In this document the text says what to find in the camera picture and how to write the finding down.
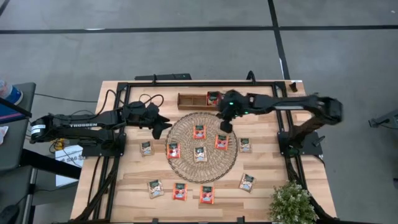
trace wooden tabletop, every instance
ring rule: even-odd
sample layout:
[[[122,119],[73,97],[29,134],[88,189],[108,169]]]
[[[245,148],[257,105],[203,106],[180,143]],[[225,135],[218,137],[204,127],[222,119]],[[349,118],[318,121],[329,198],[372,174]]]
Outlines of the wooden tabletop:
[[[115,90],[118,82],[103,82],[96,112],[104,103],[106,90]],[[288,88],[289,96],[305,95],[302,82],[297,83],[298,92],[293,93]],[[205,94],[207,91],[227,91],[235,89],[245,95],[247,92],[272,96],[271,87],[134,87],[130,95],[130,102],[137,101],[143,93],[149,95],[162,94],[164,103],[160,107],[160,114],[169,118],[170,123],[194,111],[179,111],[177,109],[177,93]],[[105,106],[106,110],[113,108],[114,96],[109,94]],[[160,103],[160,98],[152,100]],[[288,128],[285,113],[285,128]],[[301,124],[310,118],[306,111],[292,111],[294,124]],[[179,178],[170,168],[165,154],[165,138],[169,131],[163,131],[159,140],[153,140],[151,131],[137,127],[126,127],[126,150],[120,159],[116,191],[113,201],[112,222],[151,222],[159,218],[161,222],[234,222],[237,217],[245,216],[247,222],[270,221],[268,215],[273,186],[284,185],[287,173],[284,158],[279,154],[276,133],[278,124],[276,113],[255,116],[245,115],[233,121],[234,132],[238,138],[250,138],[252,142],[251,154],[238,154],[234,167],[220,180],[205,185],[215,187],[215,203],[207,205],[199,203],[200,185],[186,182]],[[155,154],[142,157],[139,144],[151,140]],[[77,217],[87,204],[93,169],[97,158],[87,158],[81,171],[78,190],[71,218]],[[331,216],[336,216],[328,180],[323,164],[313,156],[302,156],[303,168],[310,193],[317,202]],[[94,196],[100,179],[102,159],[96,172],[96,180],[92,195]],[[254,176],[257,182],[251,194],[238,189],[242,173]],[[149,198],[147,183],[160,179],[164,186],[164,196]],[[176,182],[187,183],[187,201],[172,200],[172,187]],[[100,218],[104,217],[107,195],[103,197]]]

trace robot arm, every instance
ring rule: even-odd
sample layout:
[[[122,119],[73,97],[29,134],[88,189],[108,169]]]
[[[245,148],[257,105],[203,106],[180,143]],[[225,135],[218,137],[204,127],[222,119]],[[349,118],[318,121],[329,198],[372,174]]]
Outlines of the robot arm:
[[[159,114],[159,108],[150,103],[132,102],[121,108],[97,115],[52,115],[43,116],[32,122],[30,143],[48,142],[57,138],[80,139],[104,143],[113,141],[113,131],[123,126],[137,126],[152,129],[152,135],[159,139],[162,131],[171,127],[169,119]]]
[[[311,119],[289,131],[291,145],[297,148],[301,148],[301,142],[307,134],[325,124],[338,124],[343,118],[343,105],[333,98],[316,95],[278,98],[252,93],[243,96],[234,90],[225,93],[218,105],[217,117],[224,120],[220,129],[230,133],[230,121],[235,117],[245,114],[267,114],[274,110],[307,110],[314,114]]]

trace wooden box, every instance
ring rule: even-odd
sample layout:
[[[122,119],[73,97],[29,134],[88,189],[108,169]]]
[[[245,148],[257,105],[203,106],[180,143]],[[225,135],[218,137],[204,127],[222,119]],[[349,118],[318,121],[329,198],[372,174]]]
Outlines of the wooden box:
[[[207,110],[217,111],[216,105],[208,106],[205,94],[178,94],[177,106],[179,110]]]

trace potted plant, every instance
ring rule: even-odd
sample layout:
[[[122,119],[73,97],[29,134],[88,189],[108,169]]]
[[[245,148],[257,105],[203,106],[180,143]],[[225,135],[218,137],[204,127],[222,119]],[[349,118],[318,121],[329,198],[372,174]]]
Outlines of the potted plant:
[[[310,194],[296,182],[289,182],[279,188],[274,187],[274,201],[270,207],[273,222],[284,224],[315,223],[317,215],[310,204]]]

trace woven basket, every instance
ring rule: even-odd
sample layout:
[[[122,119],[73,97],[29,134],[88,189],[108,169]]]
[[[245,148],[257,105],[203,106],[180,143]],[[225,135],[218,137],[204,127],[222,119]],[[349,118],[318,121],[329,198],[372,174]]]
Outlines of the woven basket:
[[[198,184],[215,181],[228,173],[238,156],[238,140],[235,133],[220,130],[221,120],[211,113],[197,112],[179,119],[169,131],[167,145],[171,142],[180,143],[181,158],[169,159],[175,173],[189,182]],[[206,126],[206,139],[194,139],[193,127]],[[215,148],[216,135],[229,136],[228,150]],[[195,162],[194,149],[206,147],[207,162]]]

